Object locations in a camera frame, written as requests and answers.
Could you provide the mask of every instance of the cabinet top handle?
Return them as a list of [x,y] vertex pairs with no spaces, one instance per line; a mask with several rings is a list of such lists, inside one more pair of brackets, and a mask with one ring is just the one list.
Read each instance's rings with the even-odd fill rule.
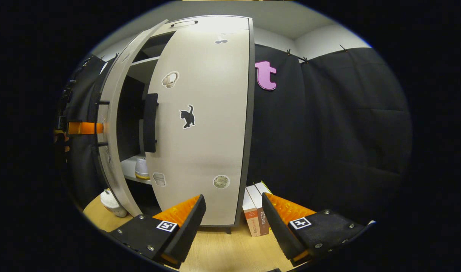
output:
[[174,24],[172,24],[170,27],[172,28],[172,27],[174,27],[176,24],[187,23],[187,22],[192,22],[192,21],[183,21],[183,22],[174,23]]

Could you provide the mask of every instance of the wooden table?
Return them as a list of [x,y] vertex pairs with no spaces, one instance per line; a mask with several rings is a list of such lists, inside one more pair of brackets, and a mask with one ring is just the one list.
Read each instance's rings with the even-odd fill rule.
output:
[[[99,196],[87,205],[83,213],[93,224],[105,231],[113,231],[133,217],[124,218],[106,210]],[[279,268],[282,272],[293,268],[281,251],[272,231],[268,235],[252,237],[244,215],[232,234],[221,229],[200,227],[187,259],[178,271],[182,272],[267,272]]]

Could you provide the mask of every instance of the cabinet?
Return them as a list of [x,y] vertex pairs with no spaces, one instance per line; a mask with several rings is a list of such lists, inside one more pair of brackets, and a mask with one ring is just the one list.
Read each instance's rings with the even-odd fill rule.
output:
[[[128,83],[133,80],[141,84]],[[145,156],[151,175],[146,182],[162,210],[202,193],[207,210],[201,224],[235,226],[247,177],[253,95],[252,19],[192,17],[140,33],[115,60],[101,95],[109,105],[100,105],[107,145],[99,153],[120,204],[133,216],[141,213],[124,170]],[[118,114],[129,110],[135,113]]]

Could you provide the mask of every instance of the black curtain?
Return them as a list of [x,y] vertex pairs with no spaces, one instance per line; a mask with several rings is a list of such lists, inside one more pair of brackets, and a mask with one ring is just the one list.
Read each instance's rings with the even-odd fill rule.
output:
[[277,88],[255,86],[248,185],[261,179],[278,196],[362,224],[381,218],[412,141],[407,100],[384,60],[372,48],[302,64],[266,46],[255,52],[277,69]]
[[277,87],[254,86],[254,117],[247,185],[264,181],[272,193],[308,205],[308,183],[315,162],[303,73],[297,57],[255,45],[256,62],[276,69]]
[[[90,109],[94,109],[94,93],[100,90],[94,89],[95,81],[104,77],[100,76],[101,69],[105,62],[94,55],[87,62],[86,67],[76,76],[72,88],[71,100],[64,112],[68,121],[82,120],[83,122],[94,122]],[[86,207],[106,186],[97,175],[91,147],[95,144],[94,135],[81,135],[70,137],[68,152],[68,177],[66,177],[67,188],[79,205],[79,208]]]

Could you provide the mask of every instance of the cabinet door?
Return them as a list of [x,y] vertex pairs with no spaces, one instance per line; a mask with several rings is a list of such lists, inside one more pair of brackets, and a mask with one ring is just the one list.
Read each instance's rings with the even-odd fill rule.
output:
[[[148,90],[158,94],[156,151],[145,153],[156,199],[166,210],[203,194],[207,210],[202,226],[235,224],[236,211],[241,211],[244,136],[250,133],[246,117],[252,121],[249,30],[228,25],[220,31],[220,20],[227,18],[177,30],[160,55]],[[247,18],[240,20],[249,24]],[[163,79],[171,74],[172,81],[175,72],[175,84],[164,85]]]
[[118,155],[116,114],[118,110],[125,110],[118,108],[118,100],[120,98],[123,81],[125,80],[133,59],[151,35],[167,21],[168,20],[165,20],[151,29],[143,31],[127,45],[114,61],[101,92],[100,100],[107,100],[110,102],[108,107],[102,107],[99,110],[99,121],[102,120],[104,122],[103,138],[108,142],[108,146],[99,147],[101,166],[105,172],[108,186],[114,196],[133,216],[141,214],[141,210],[138,208],[128,189]]

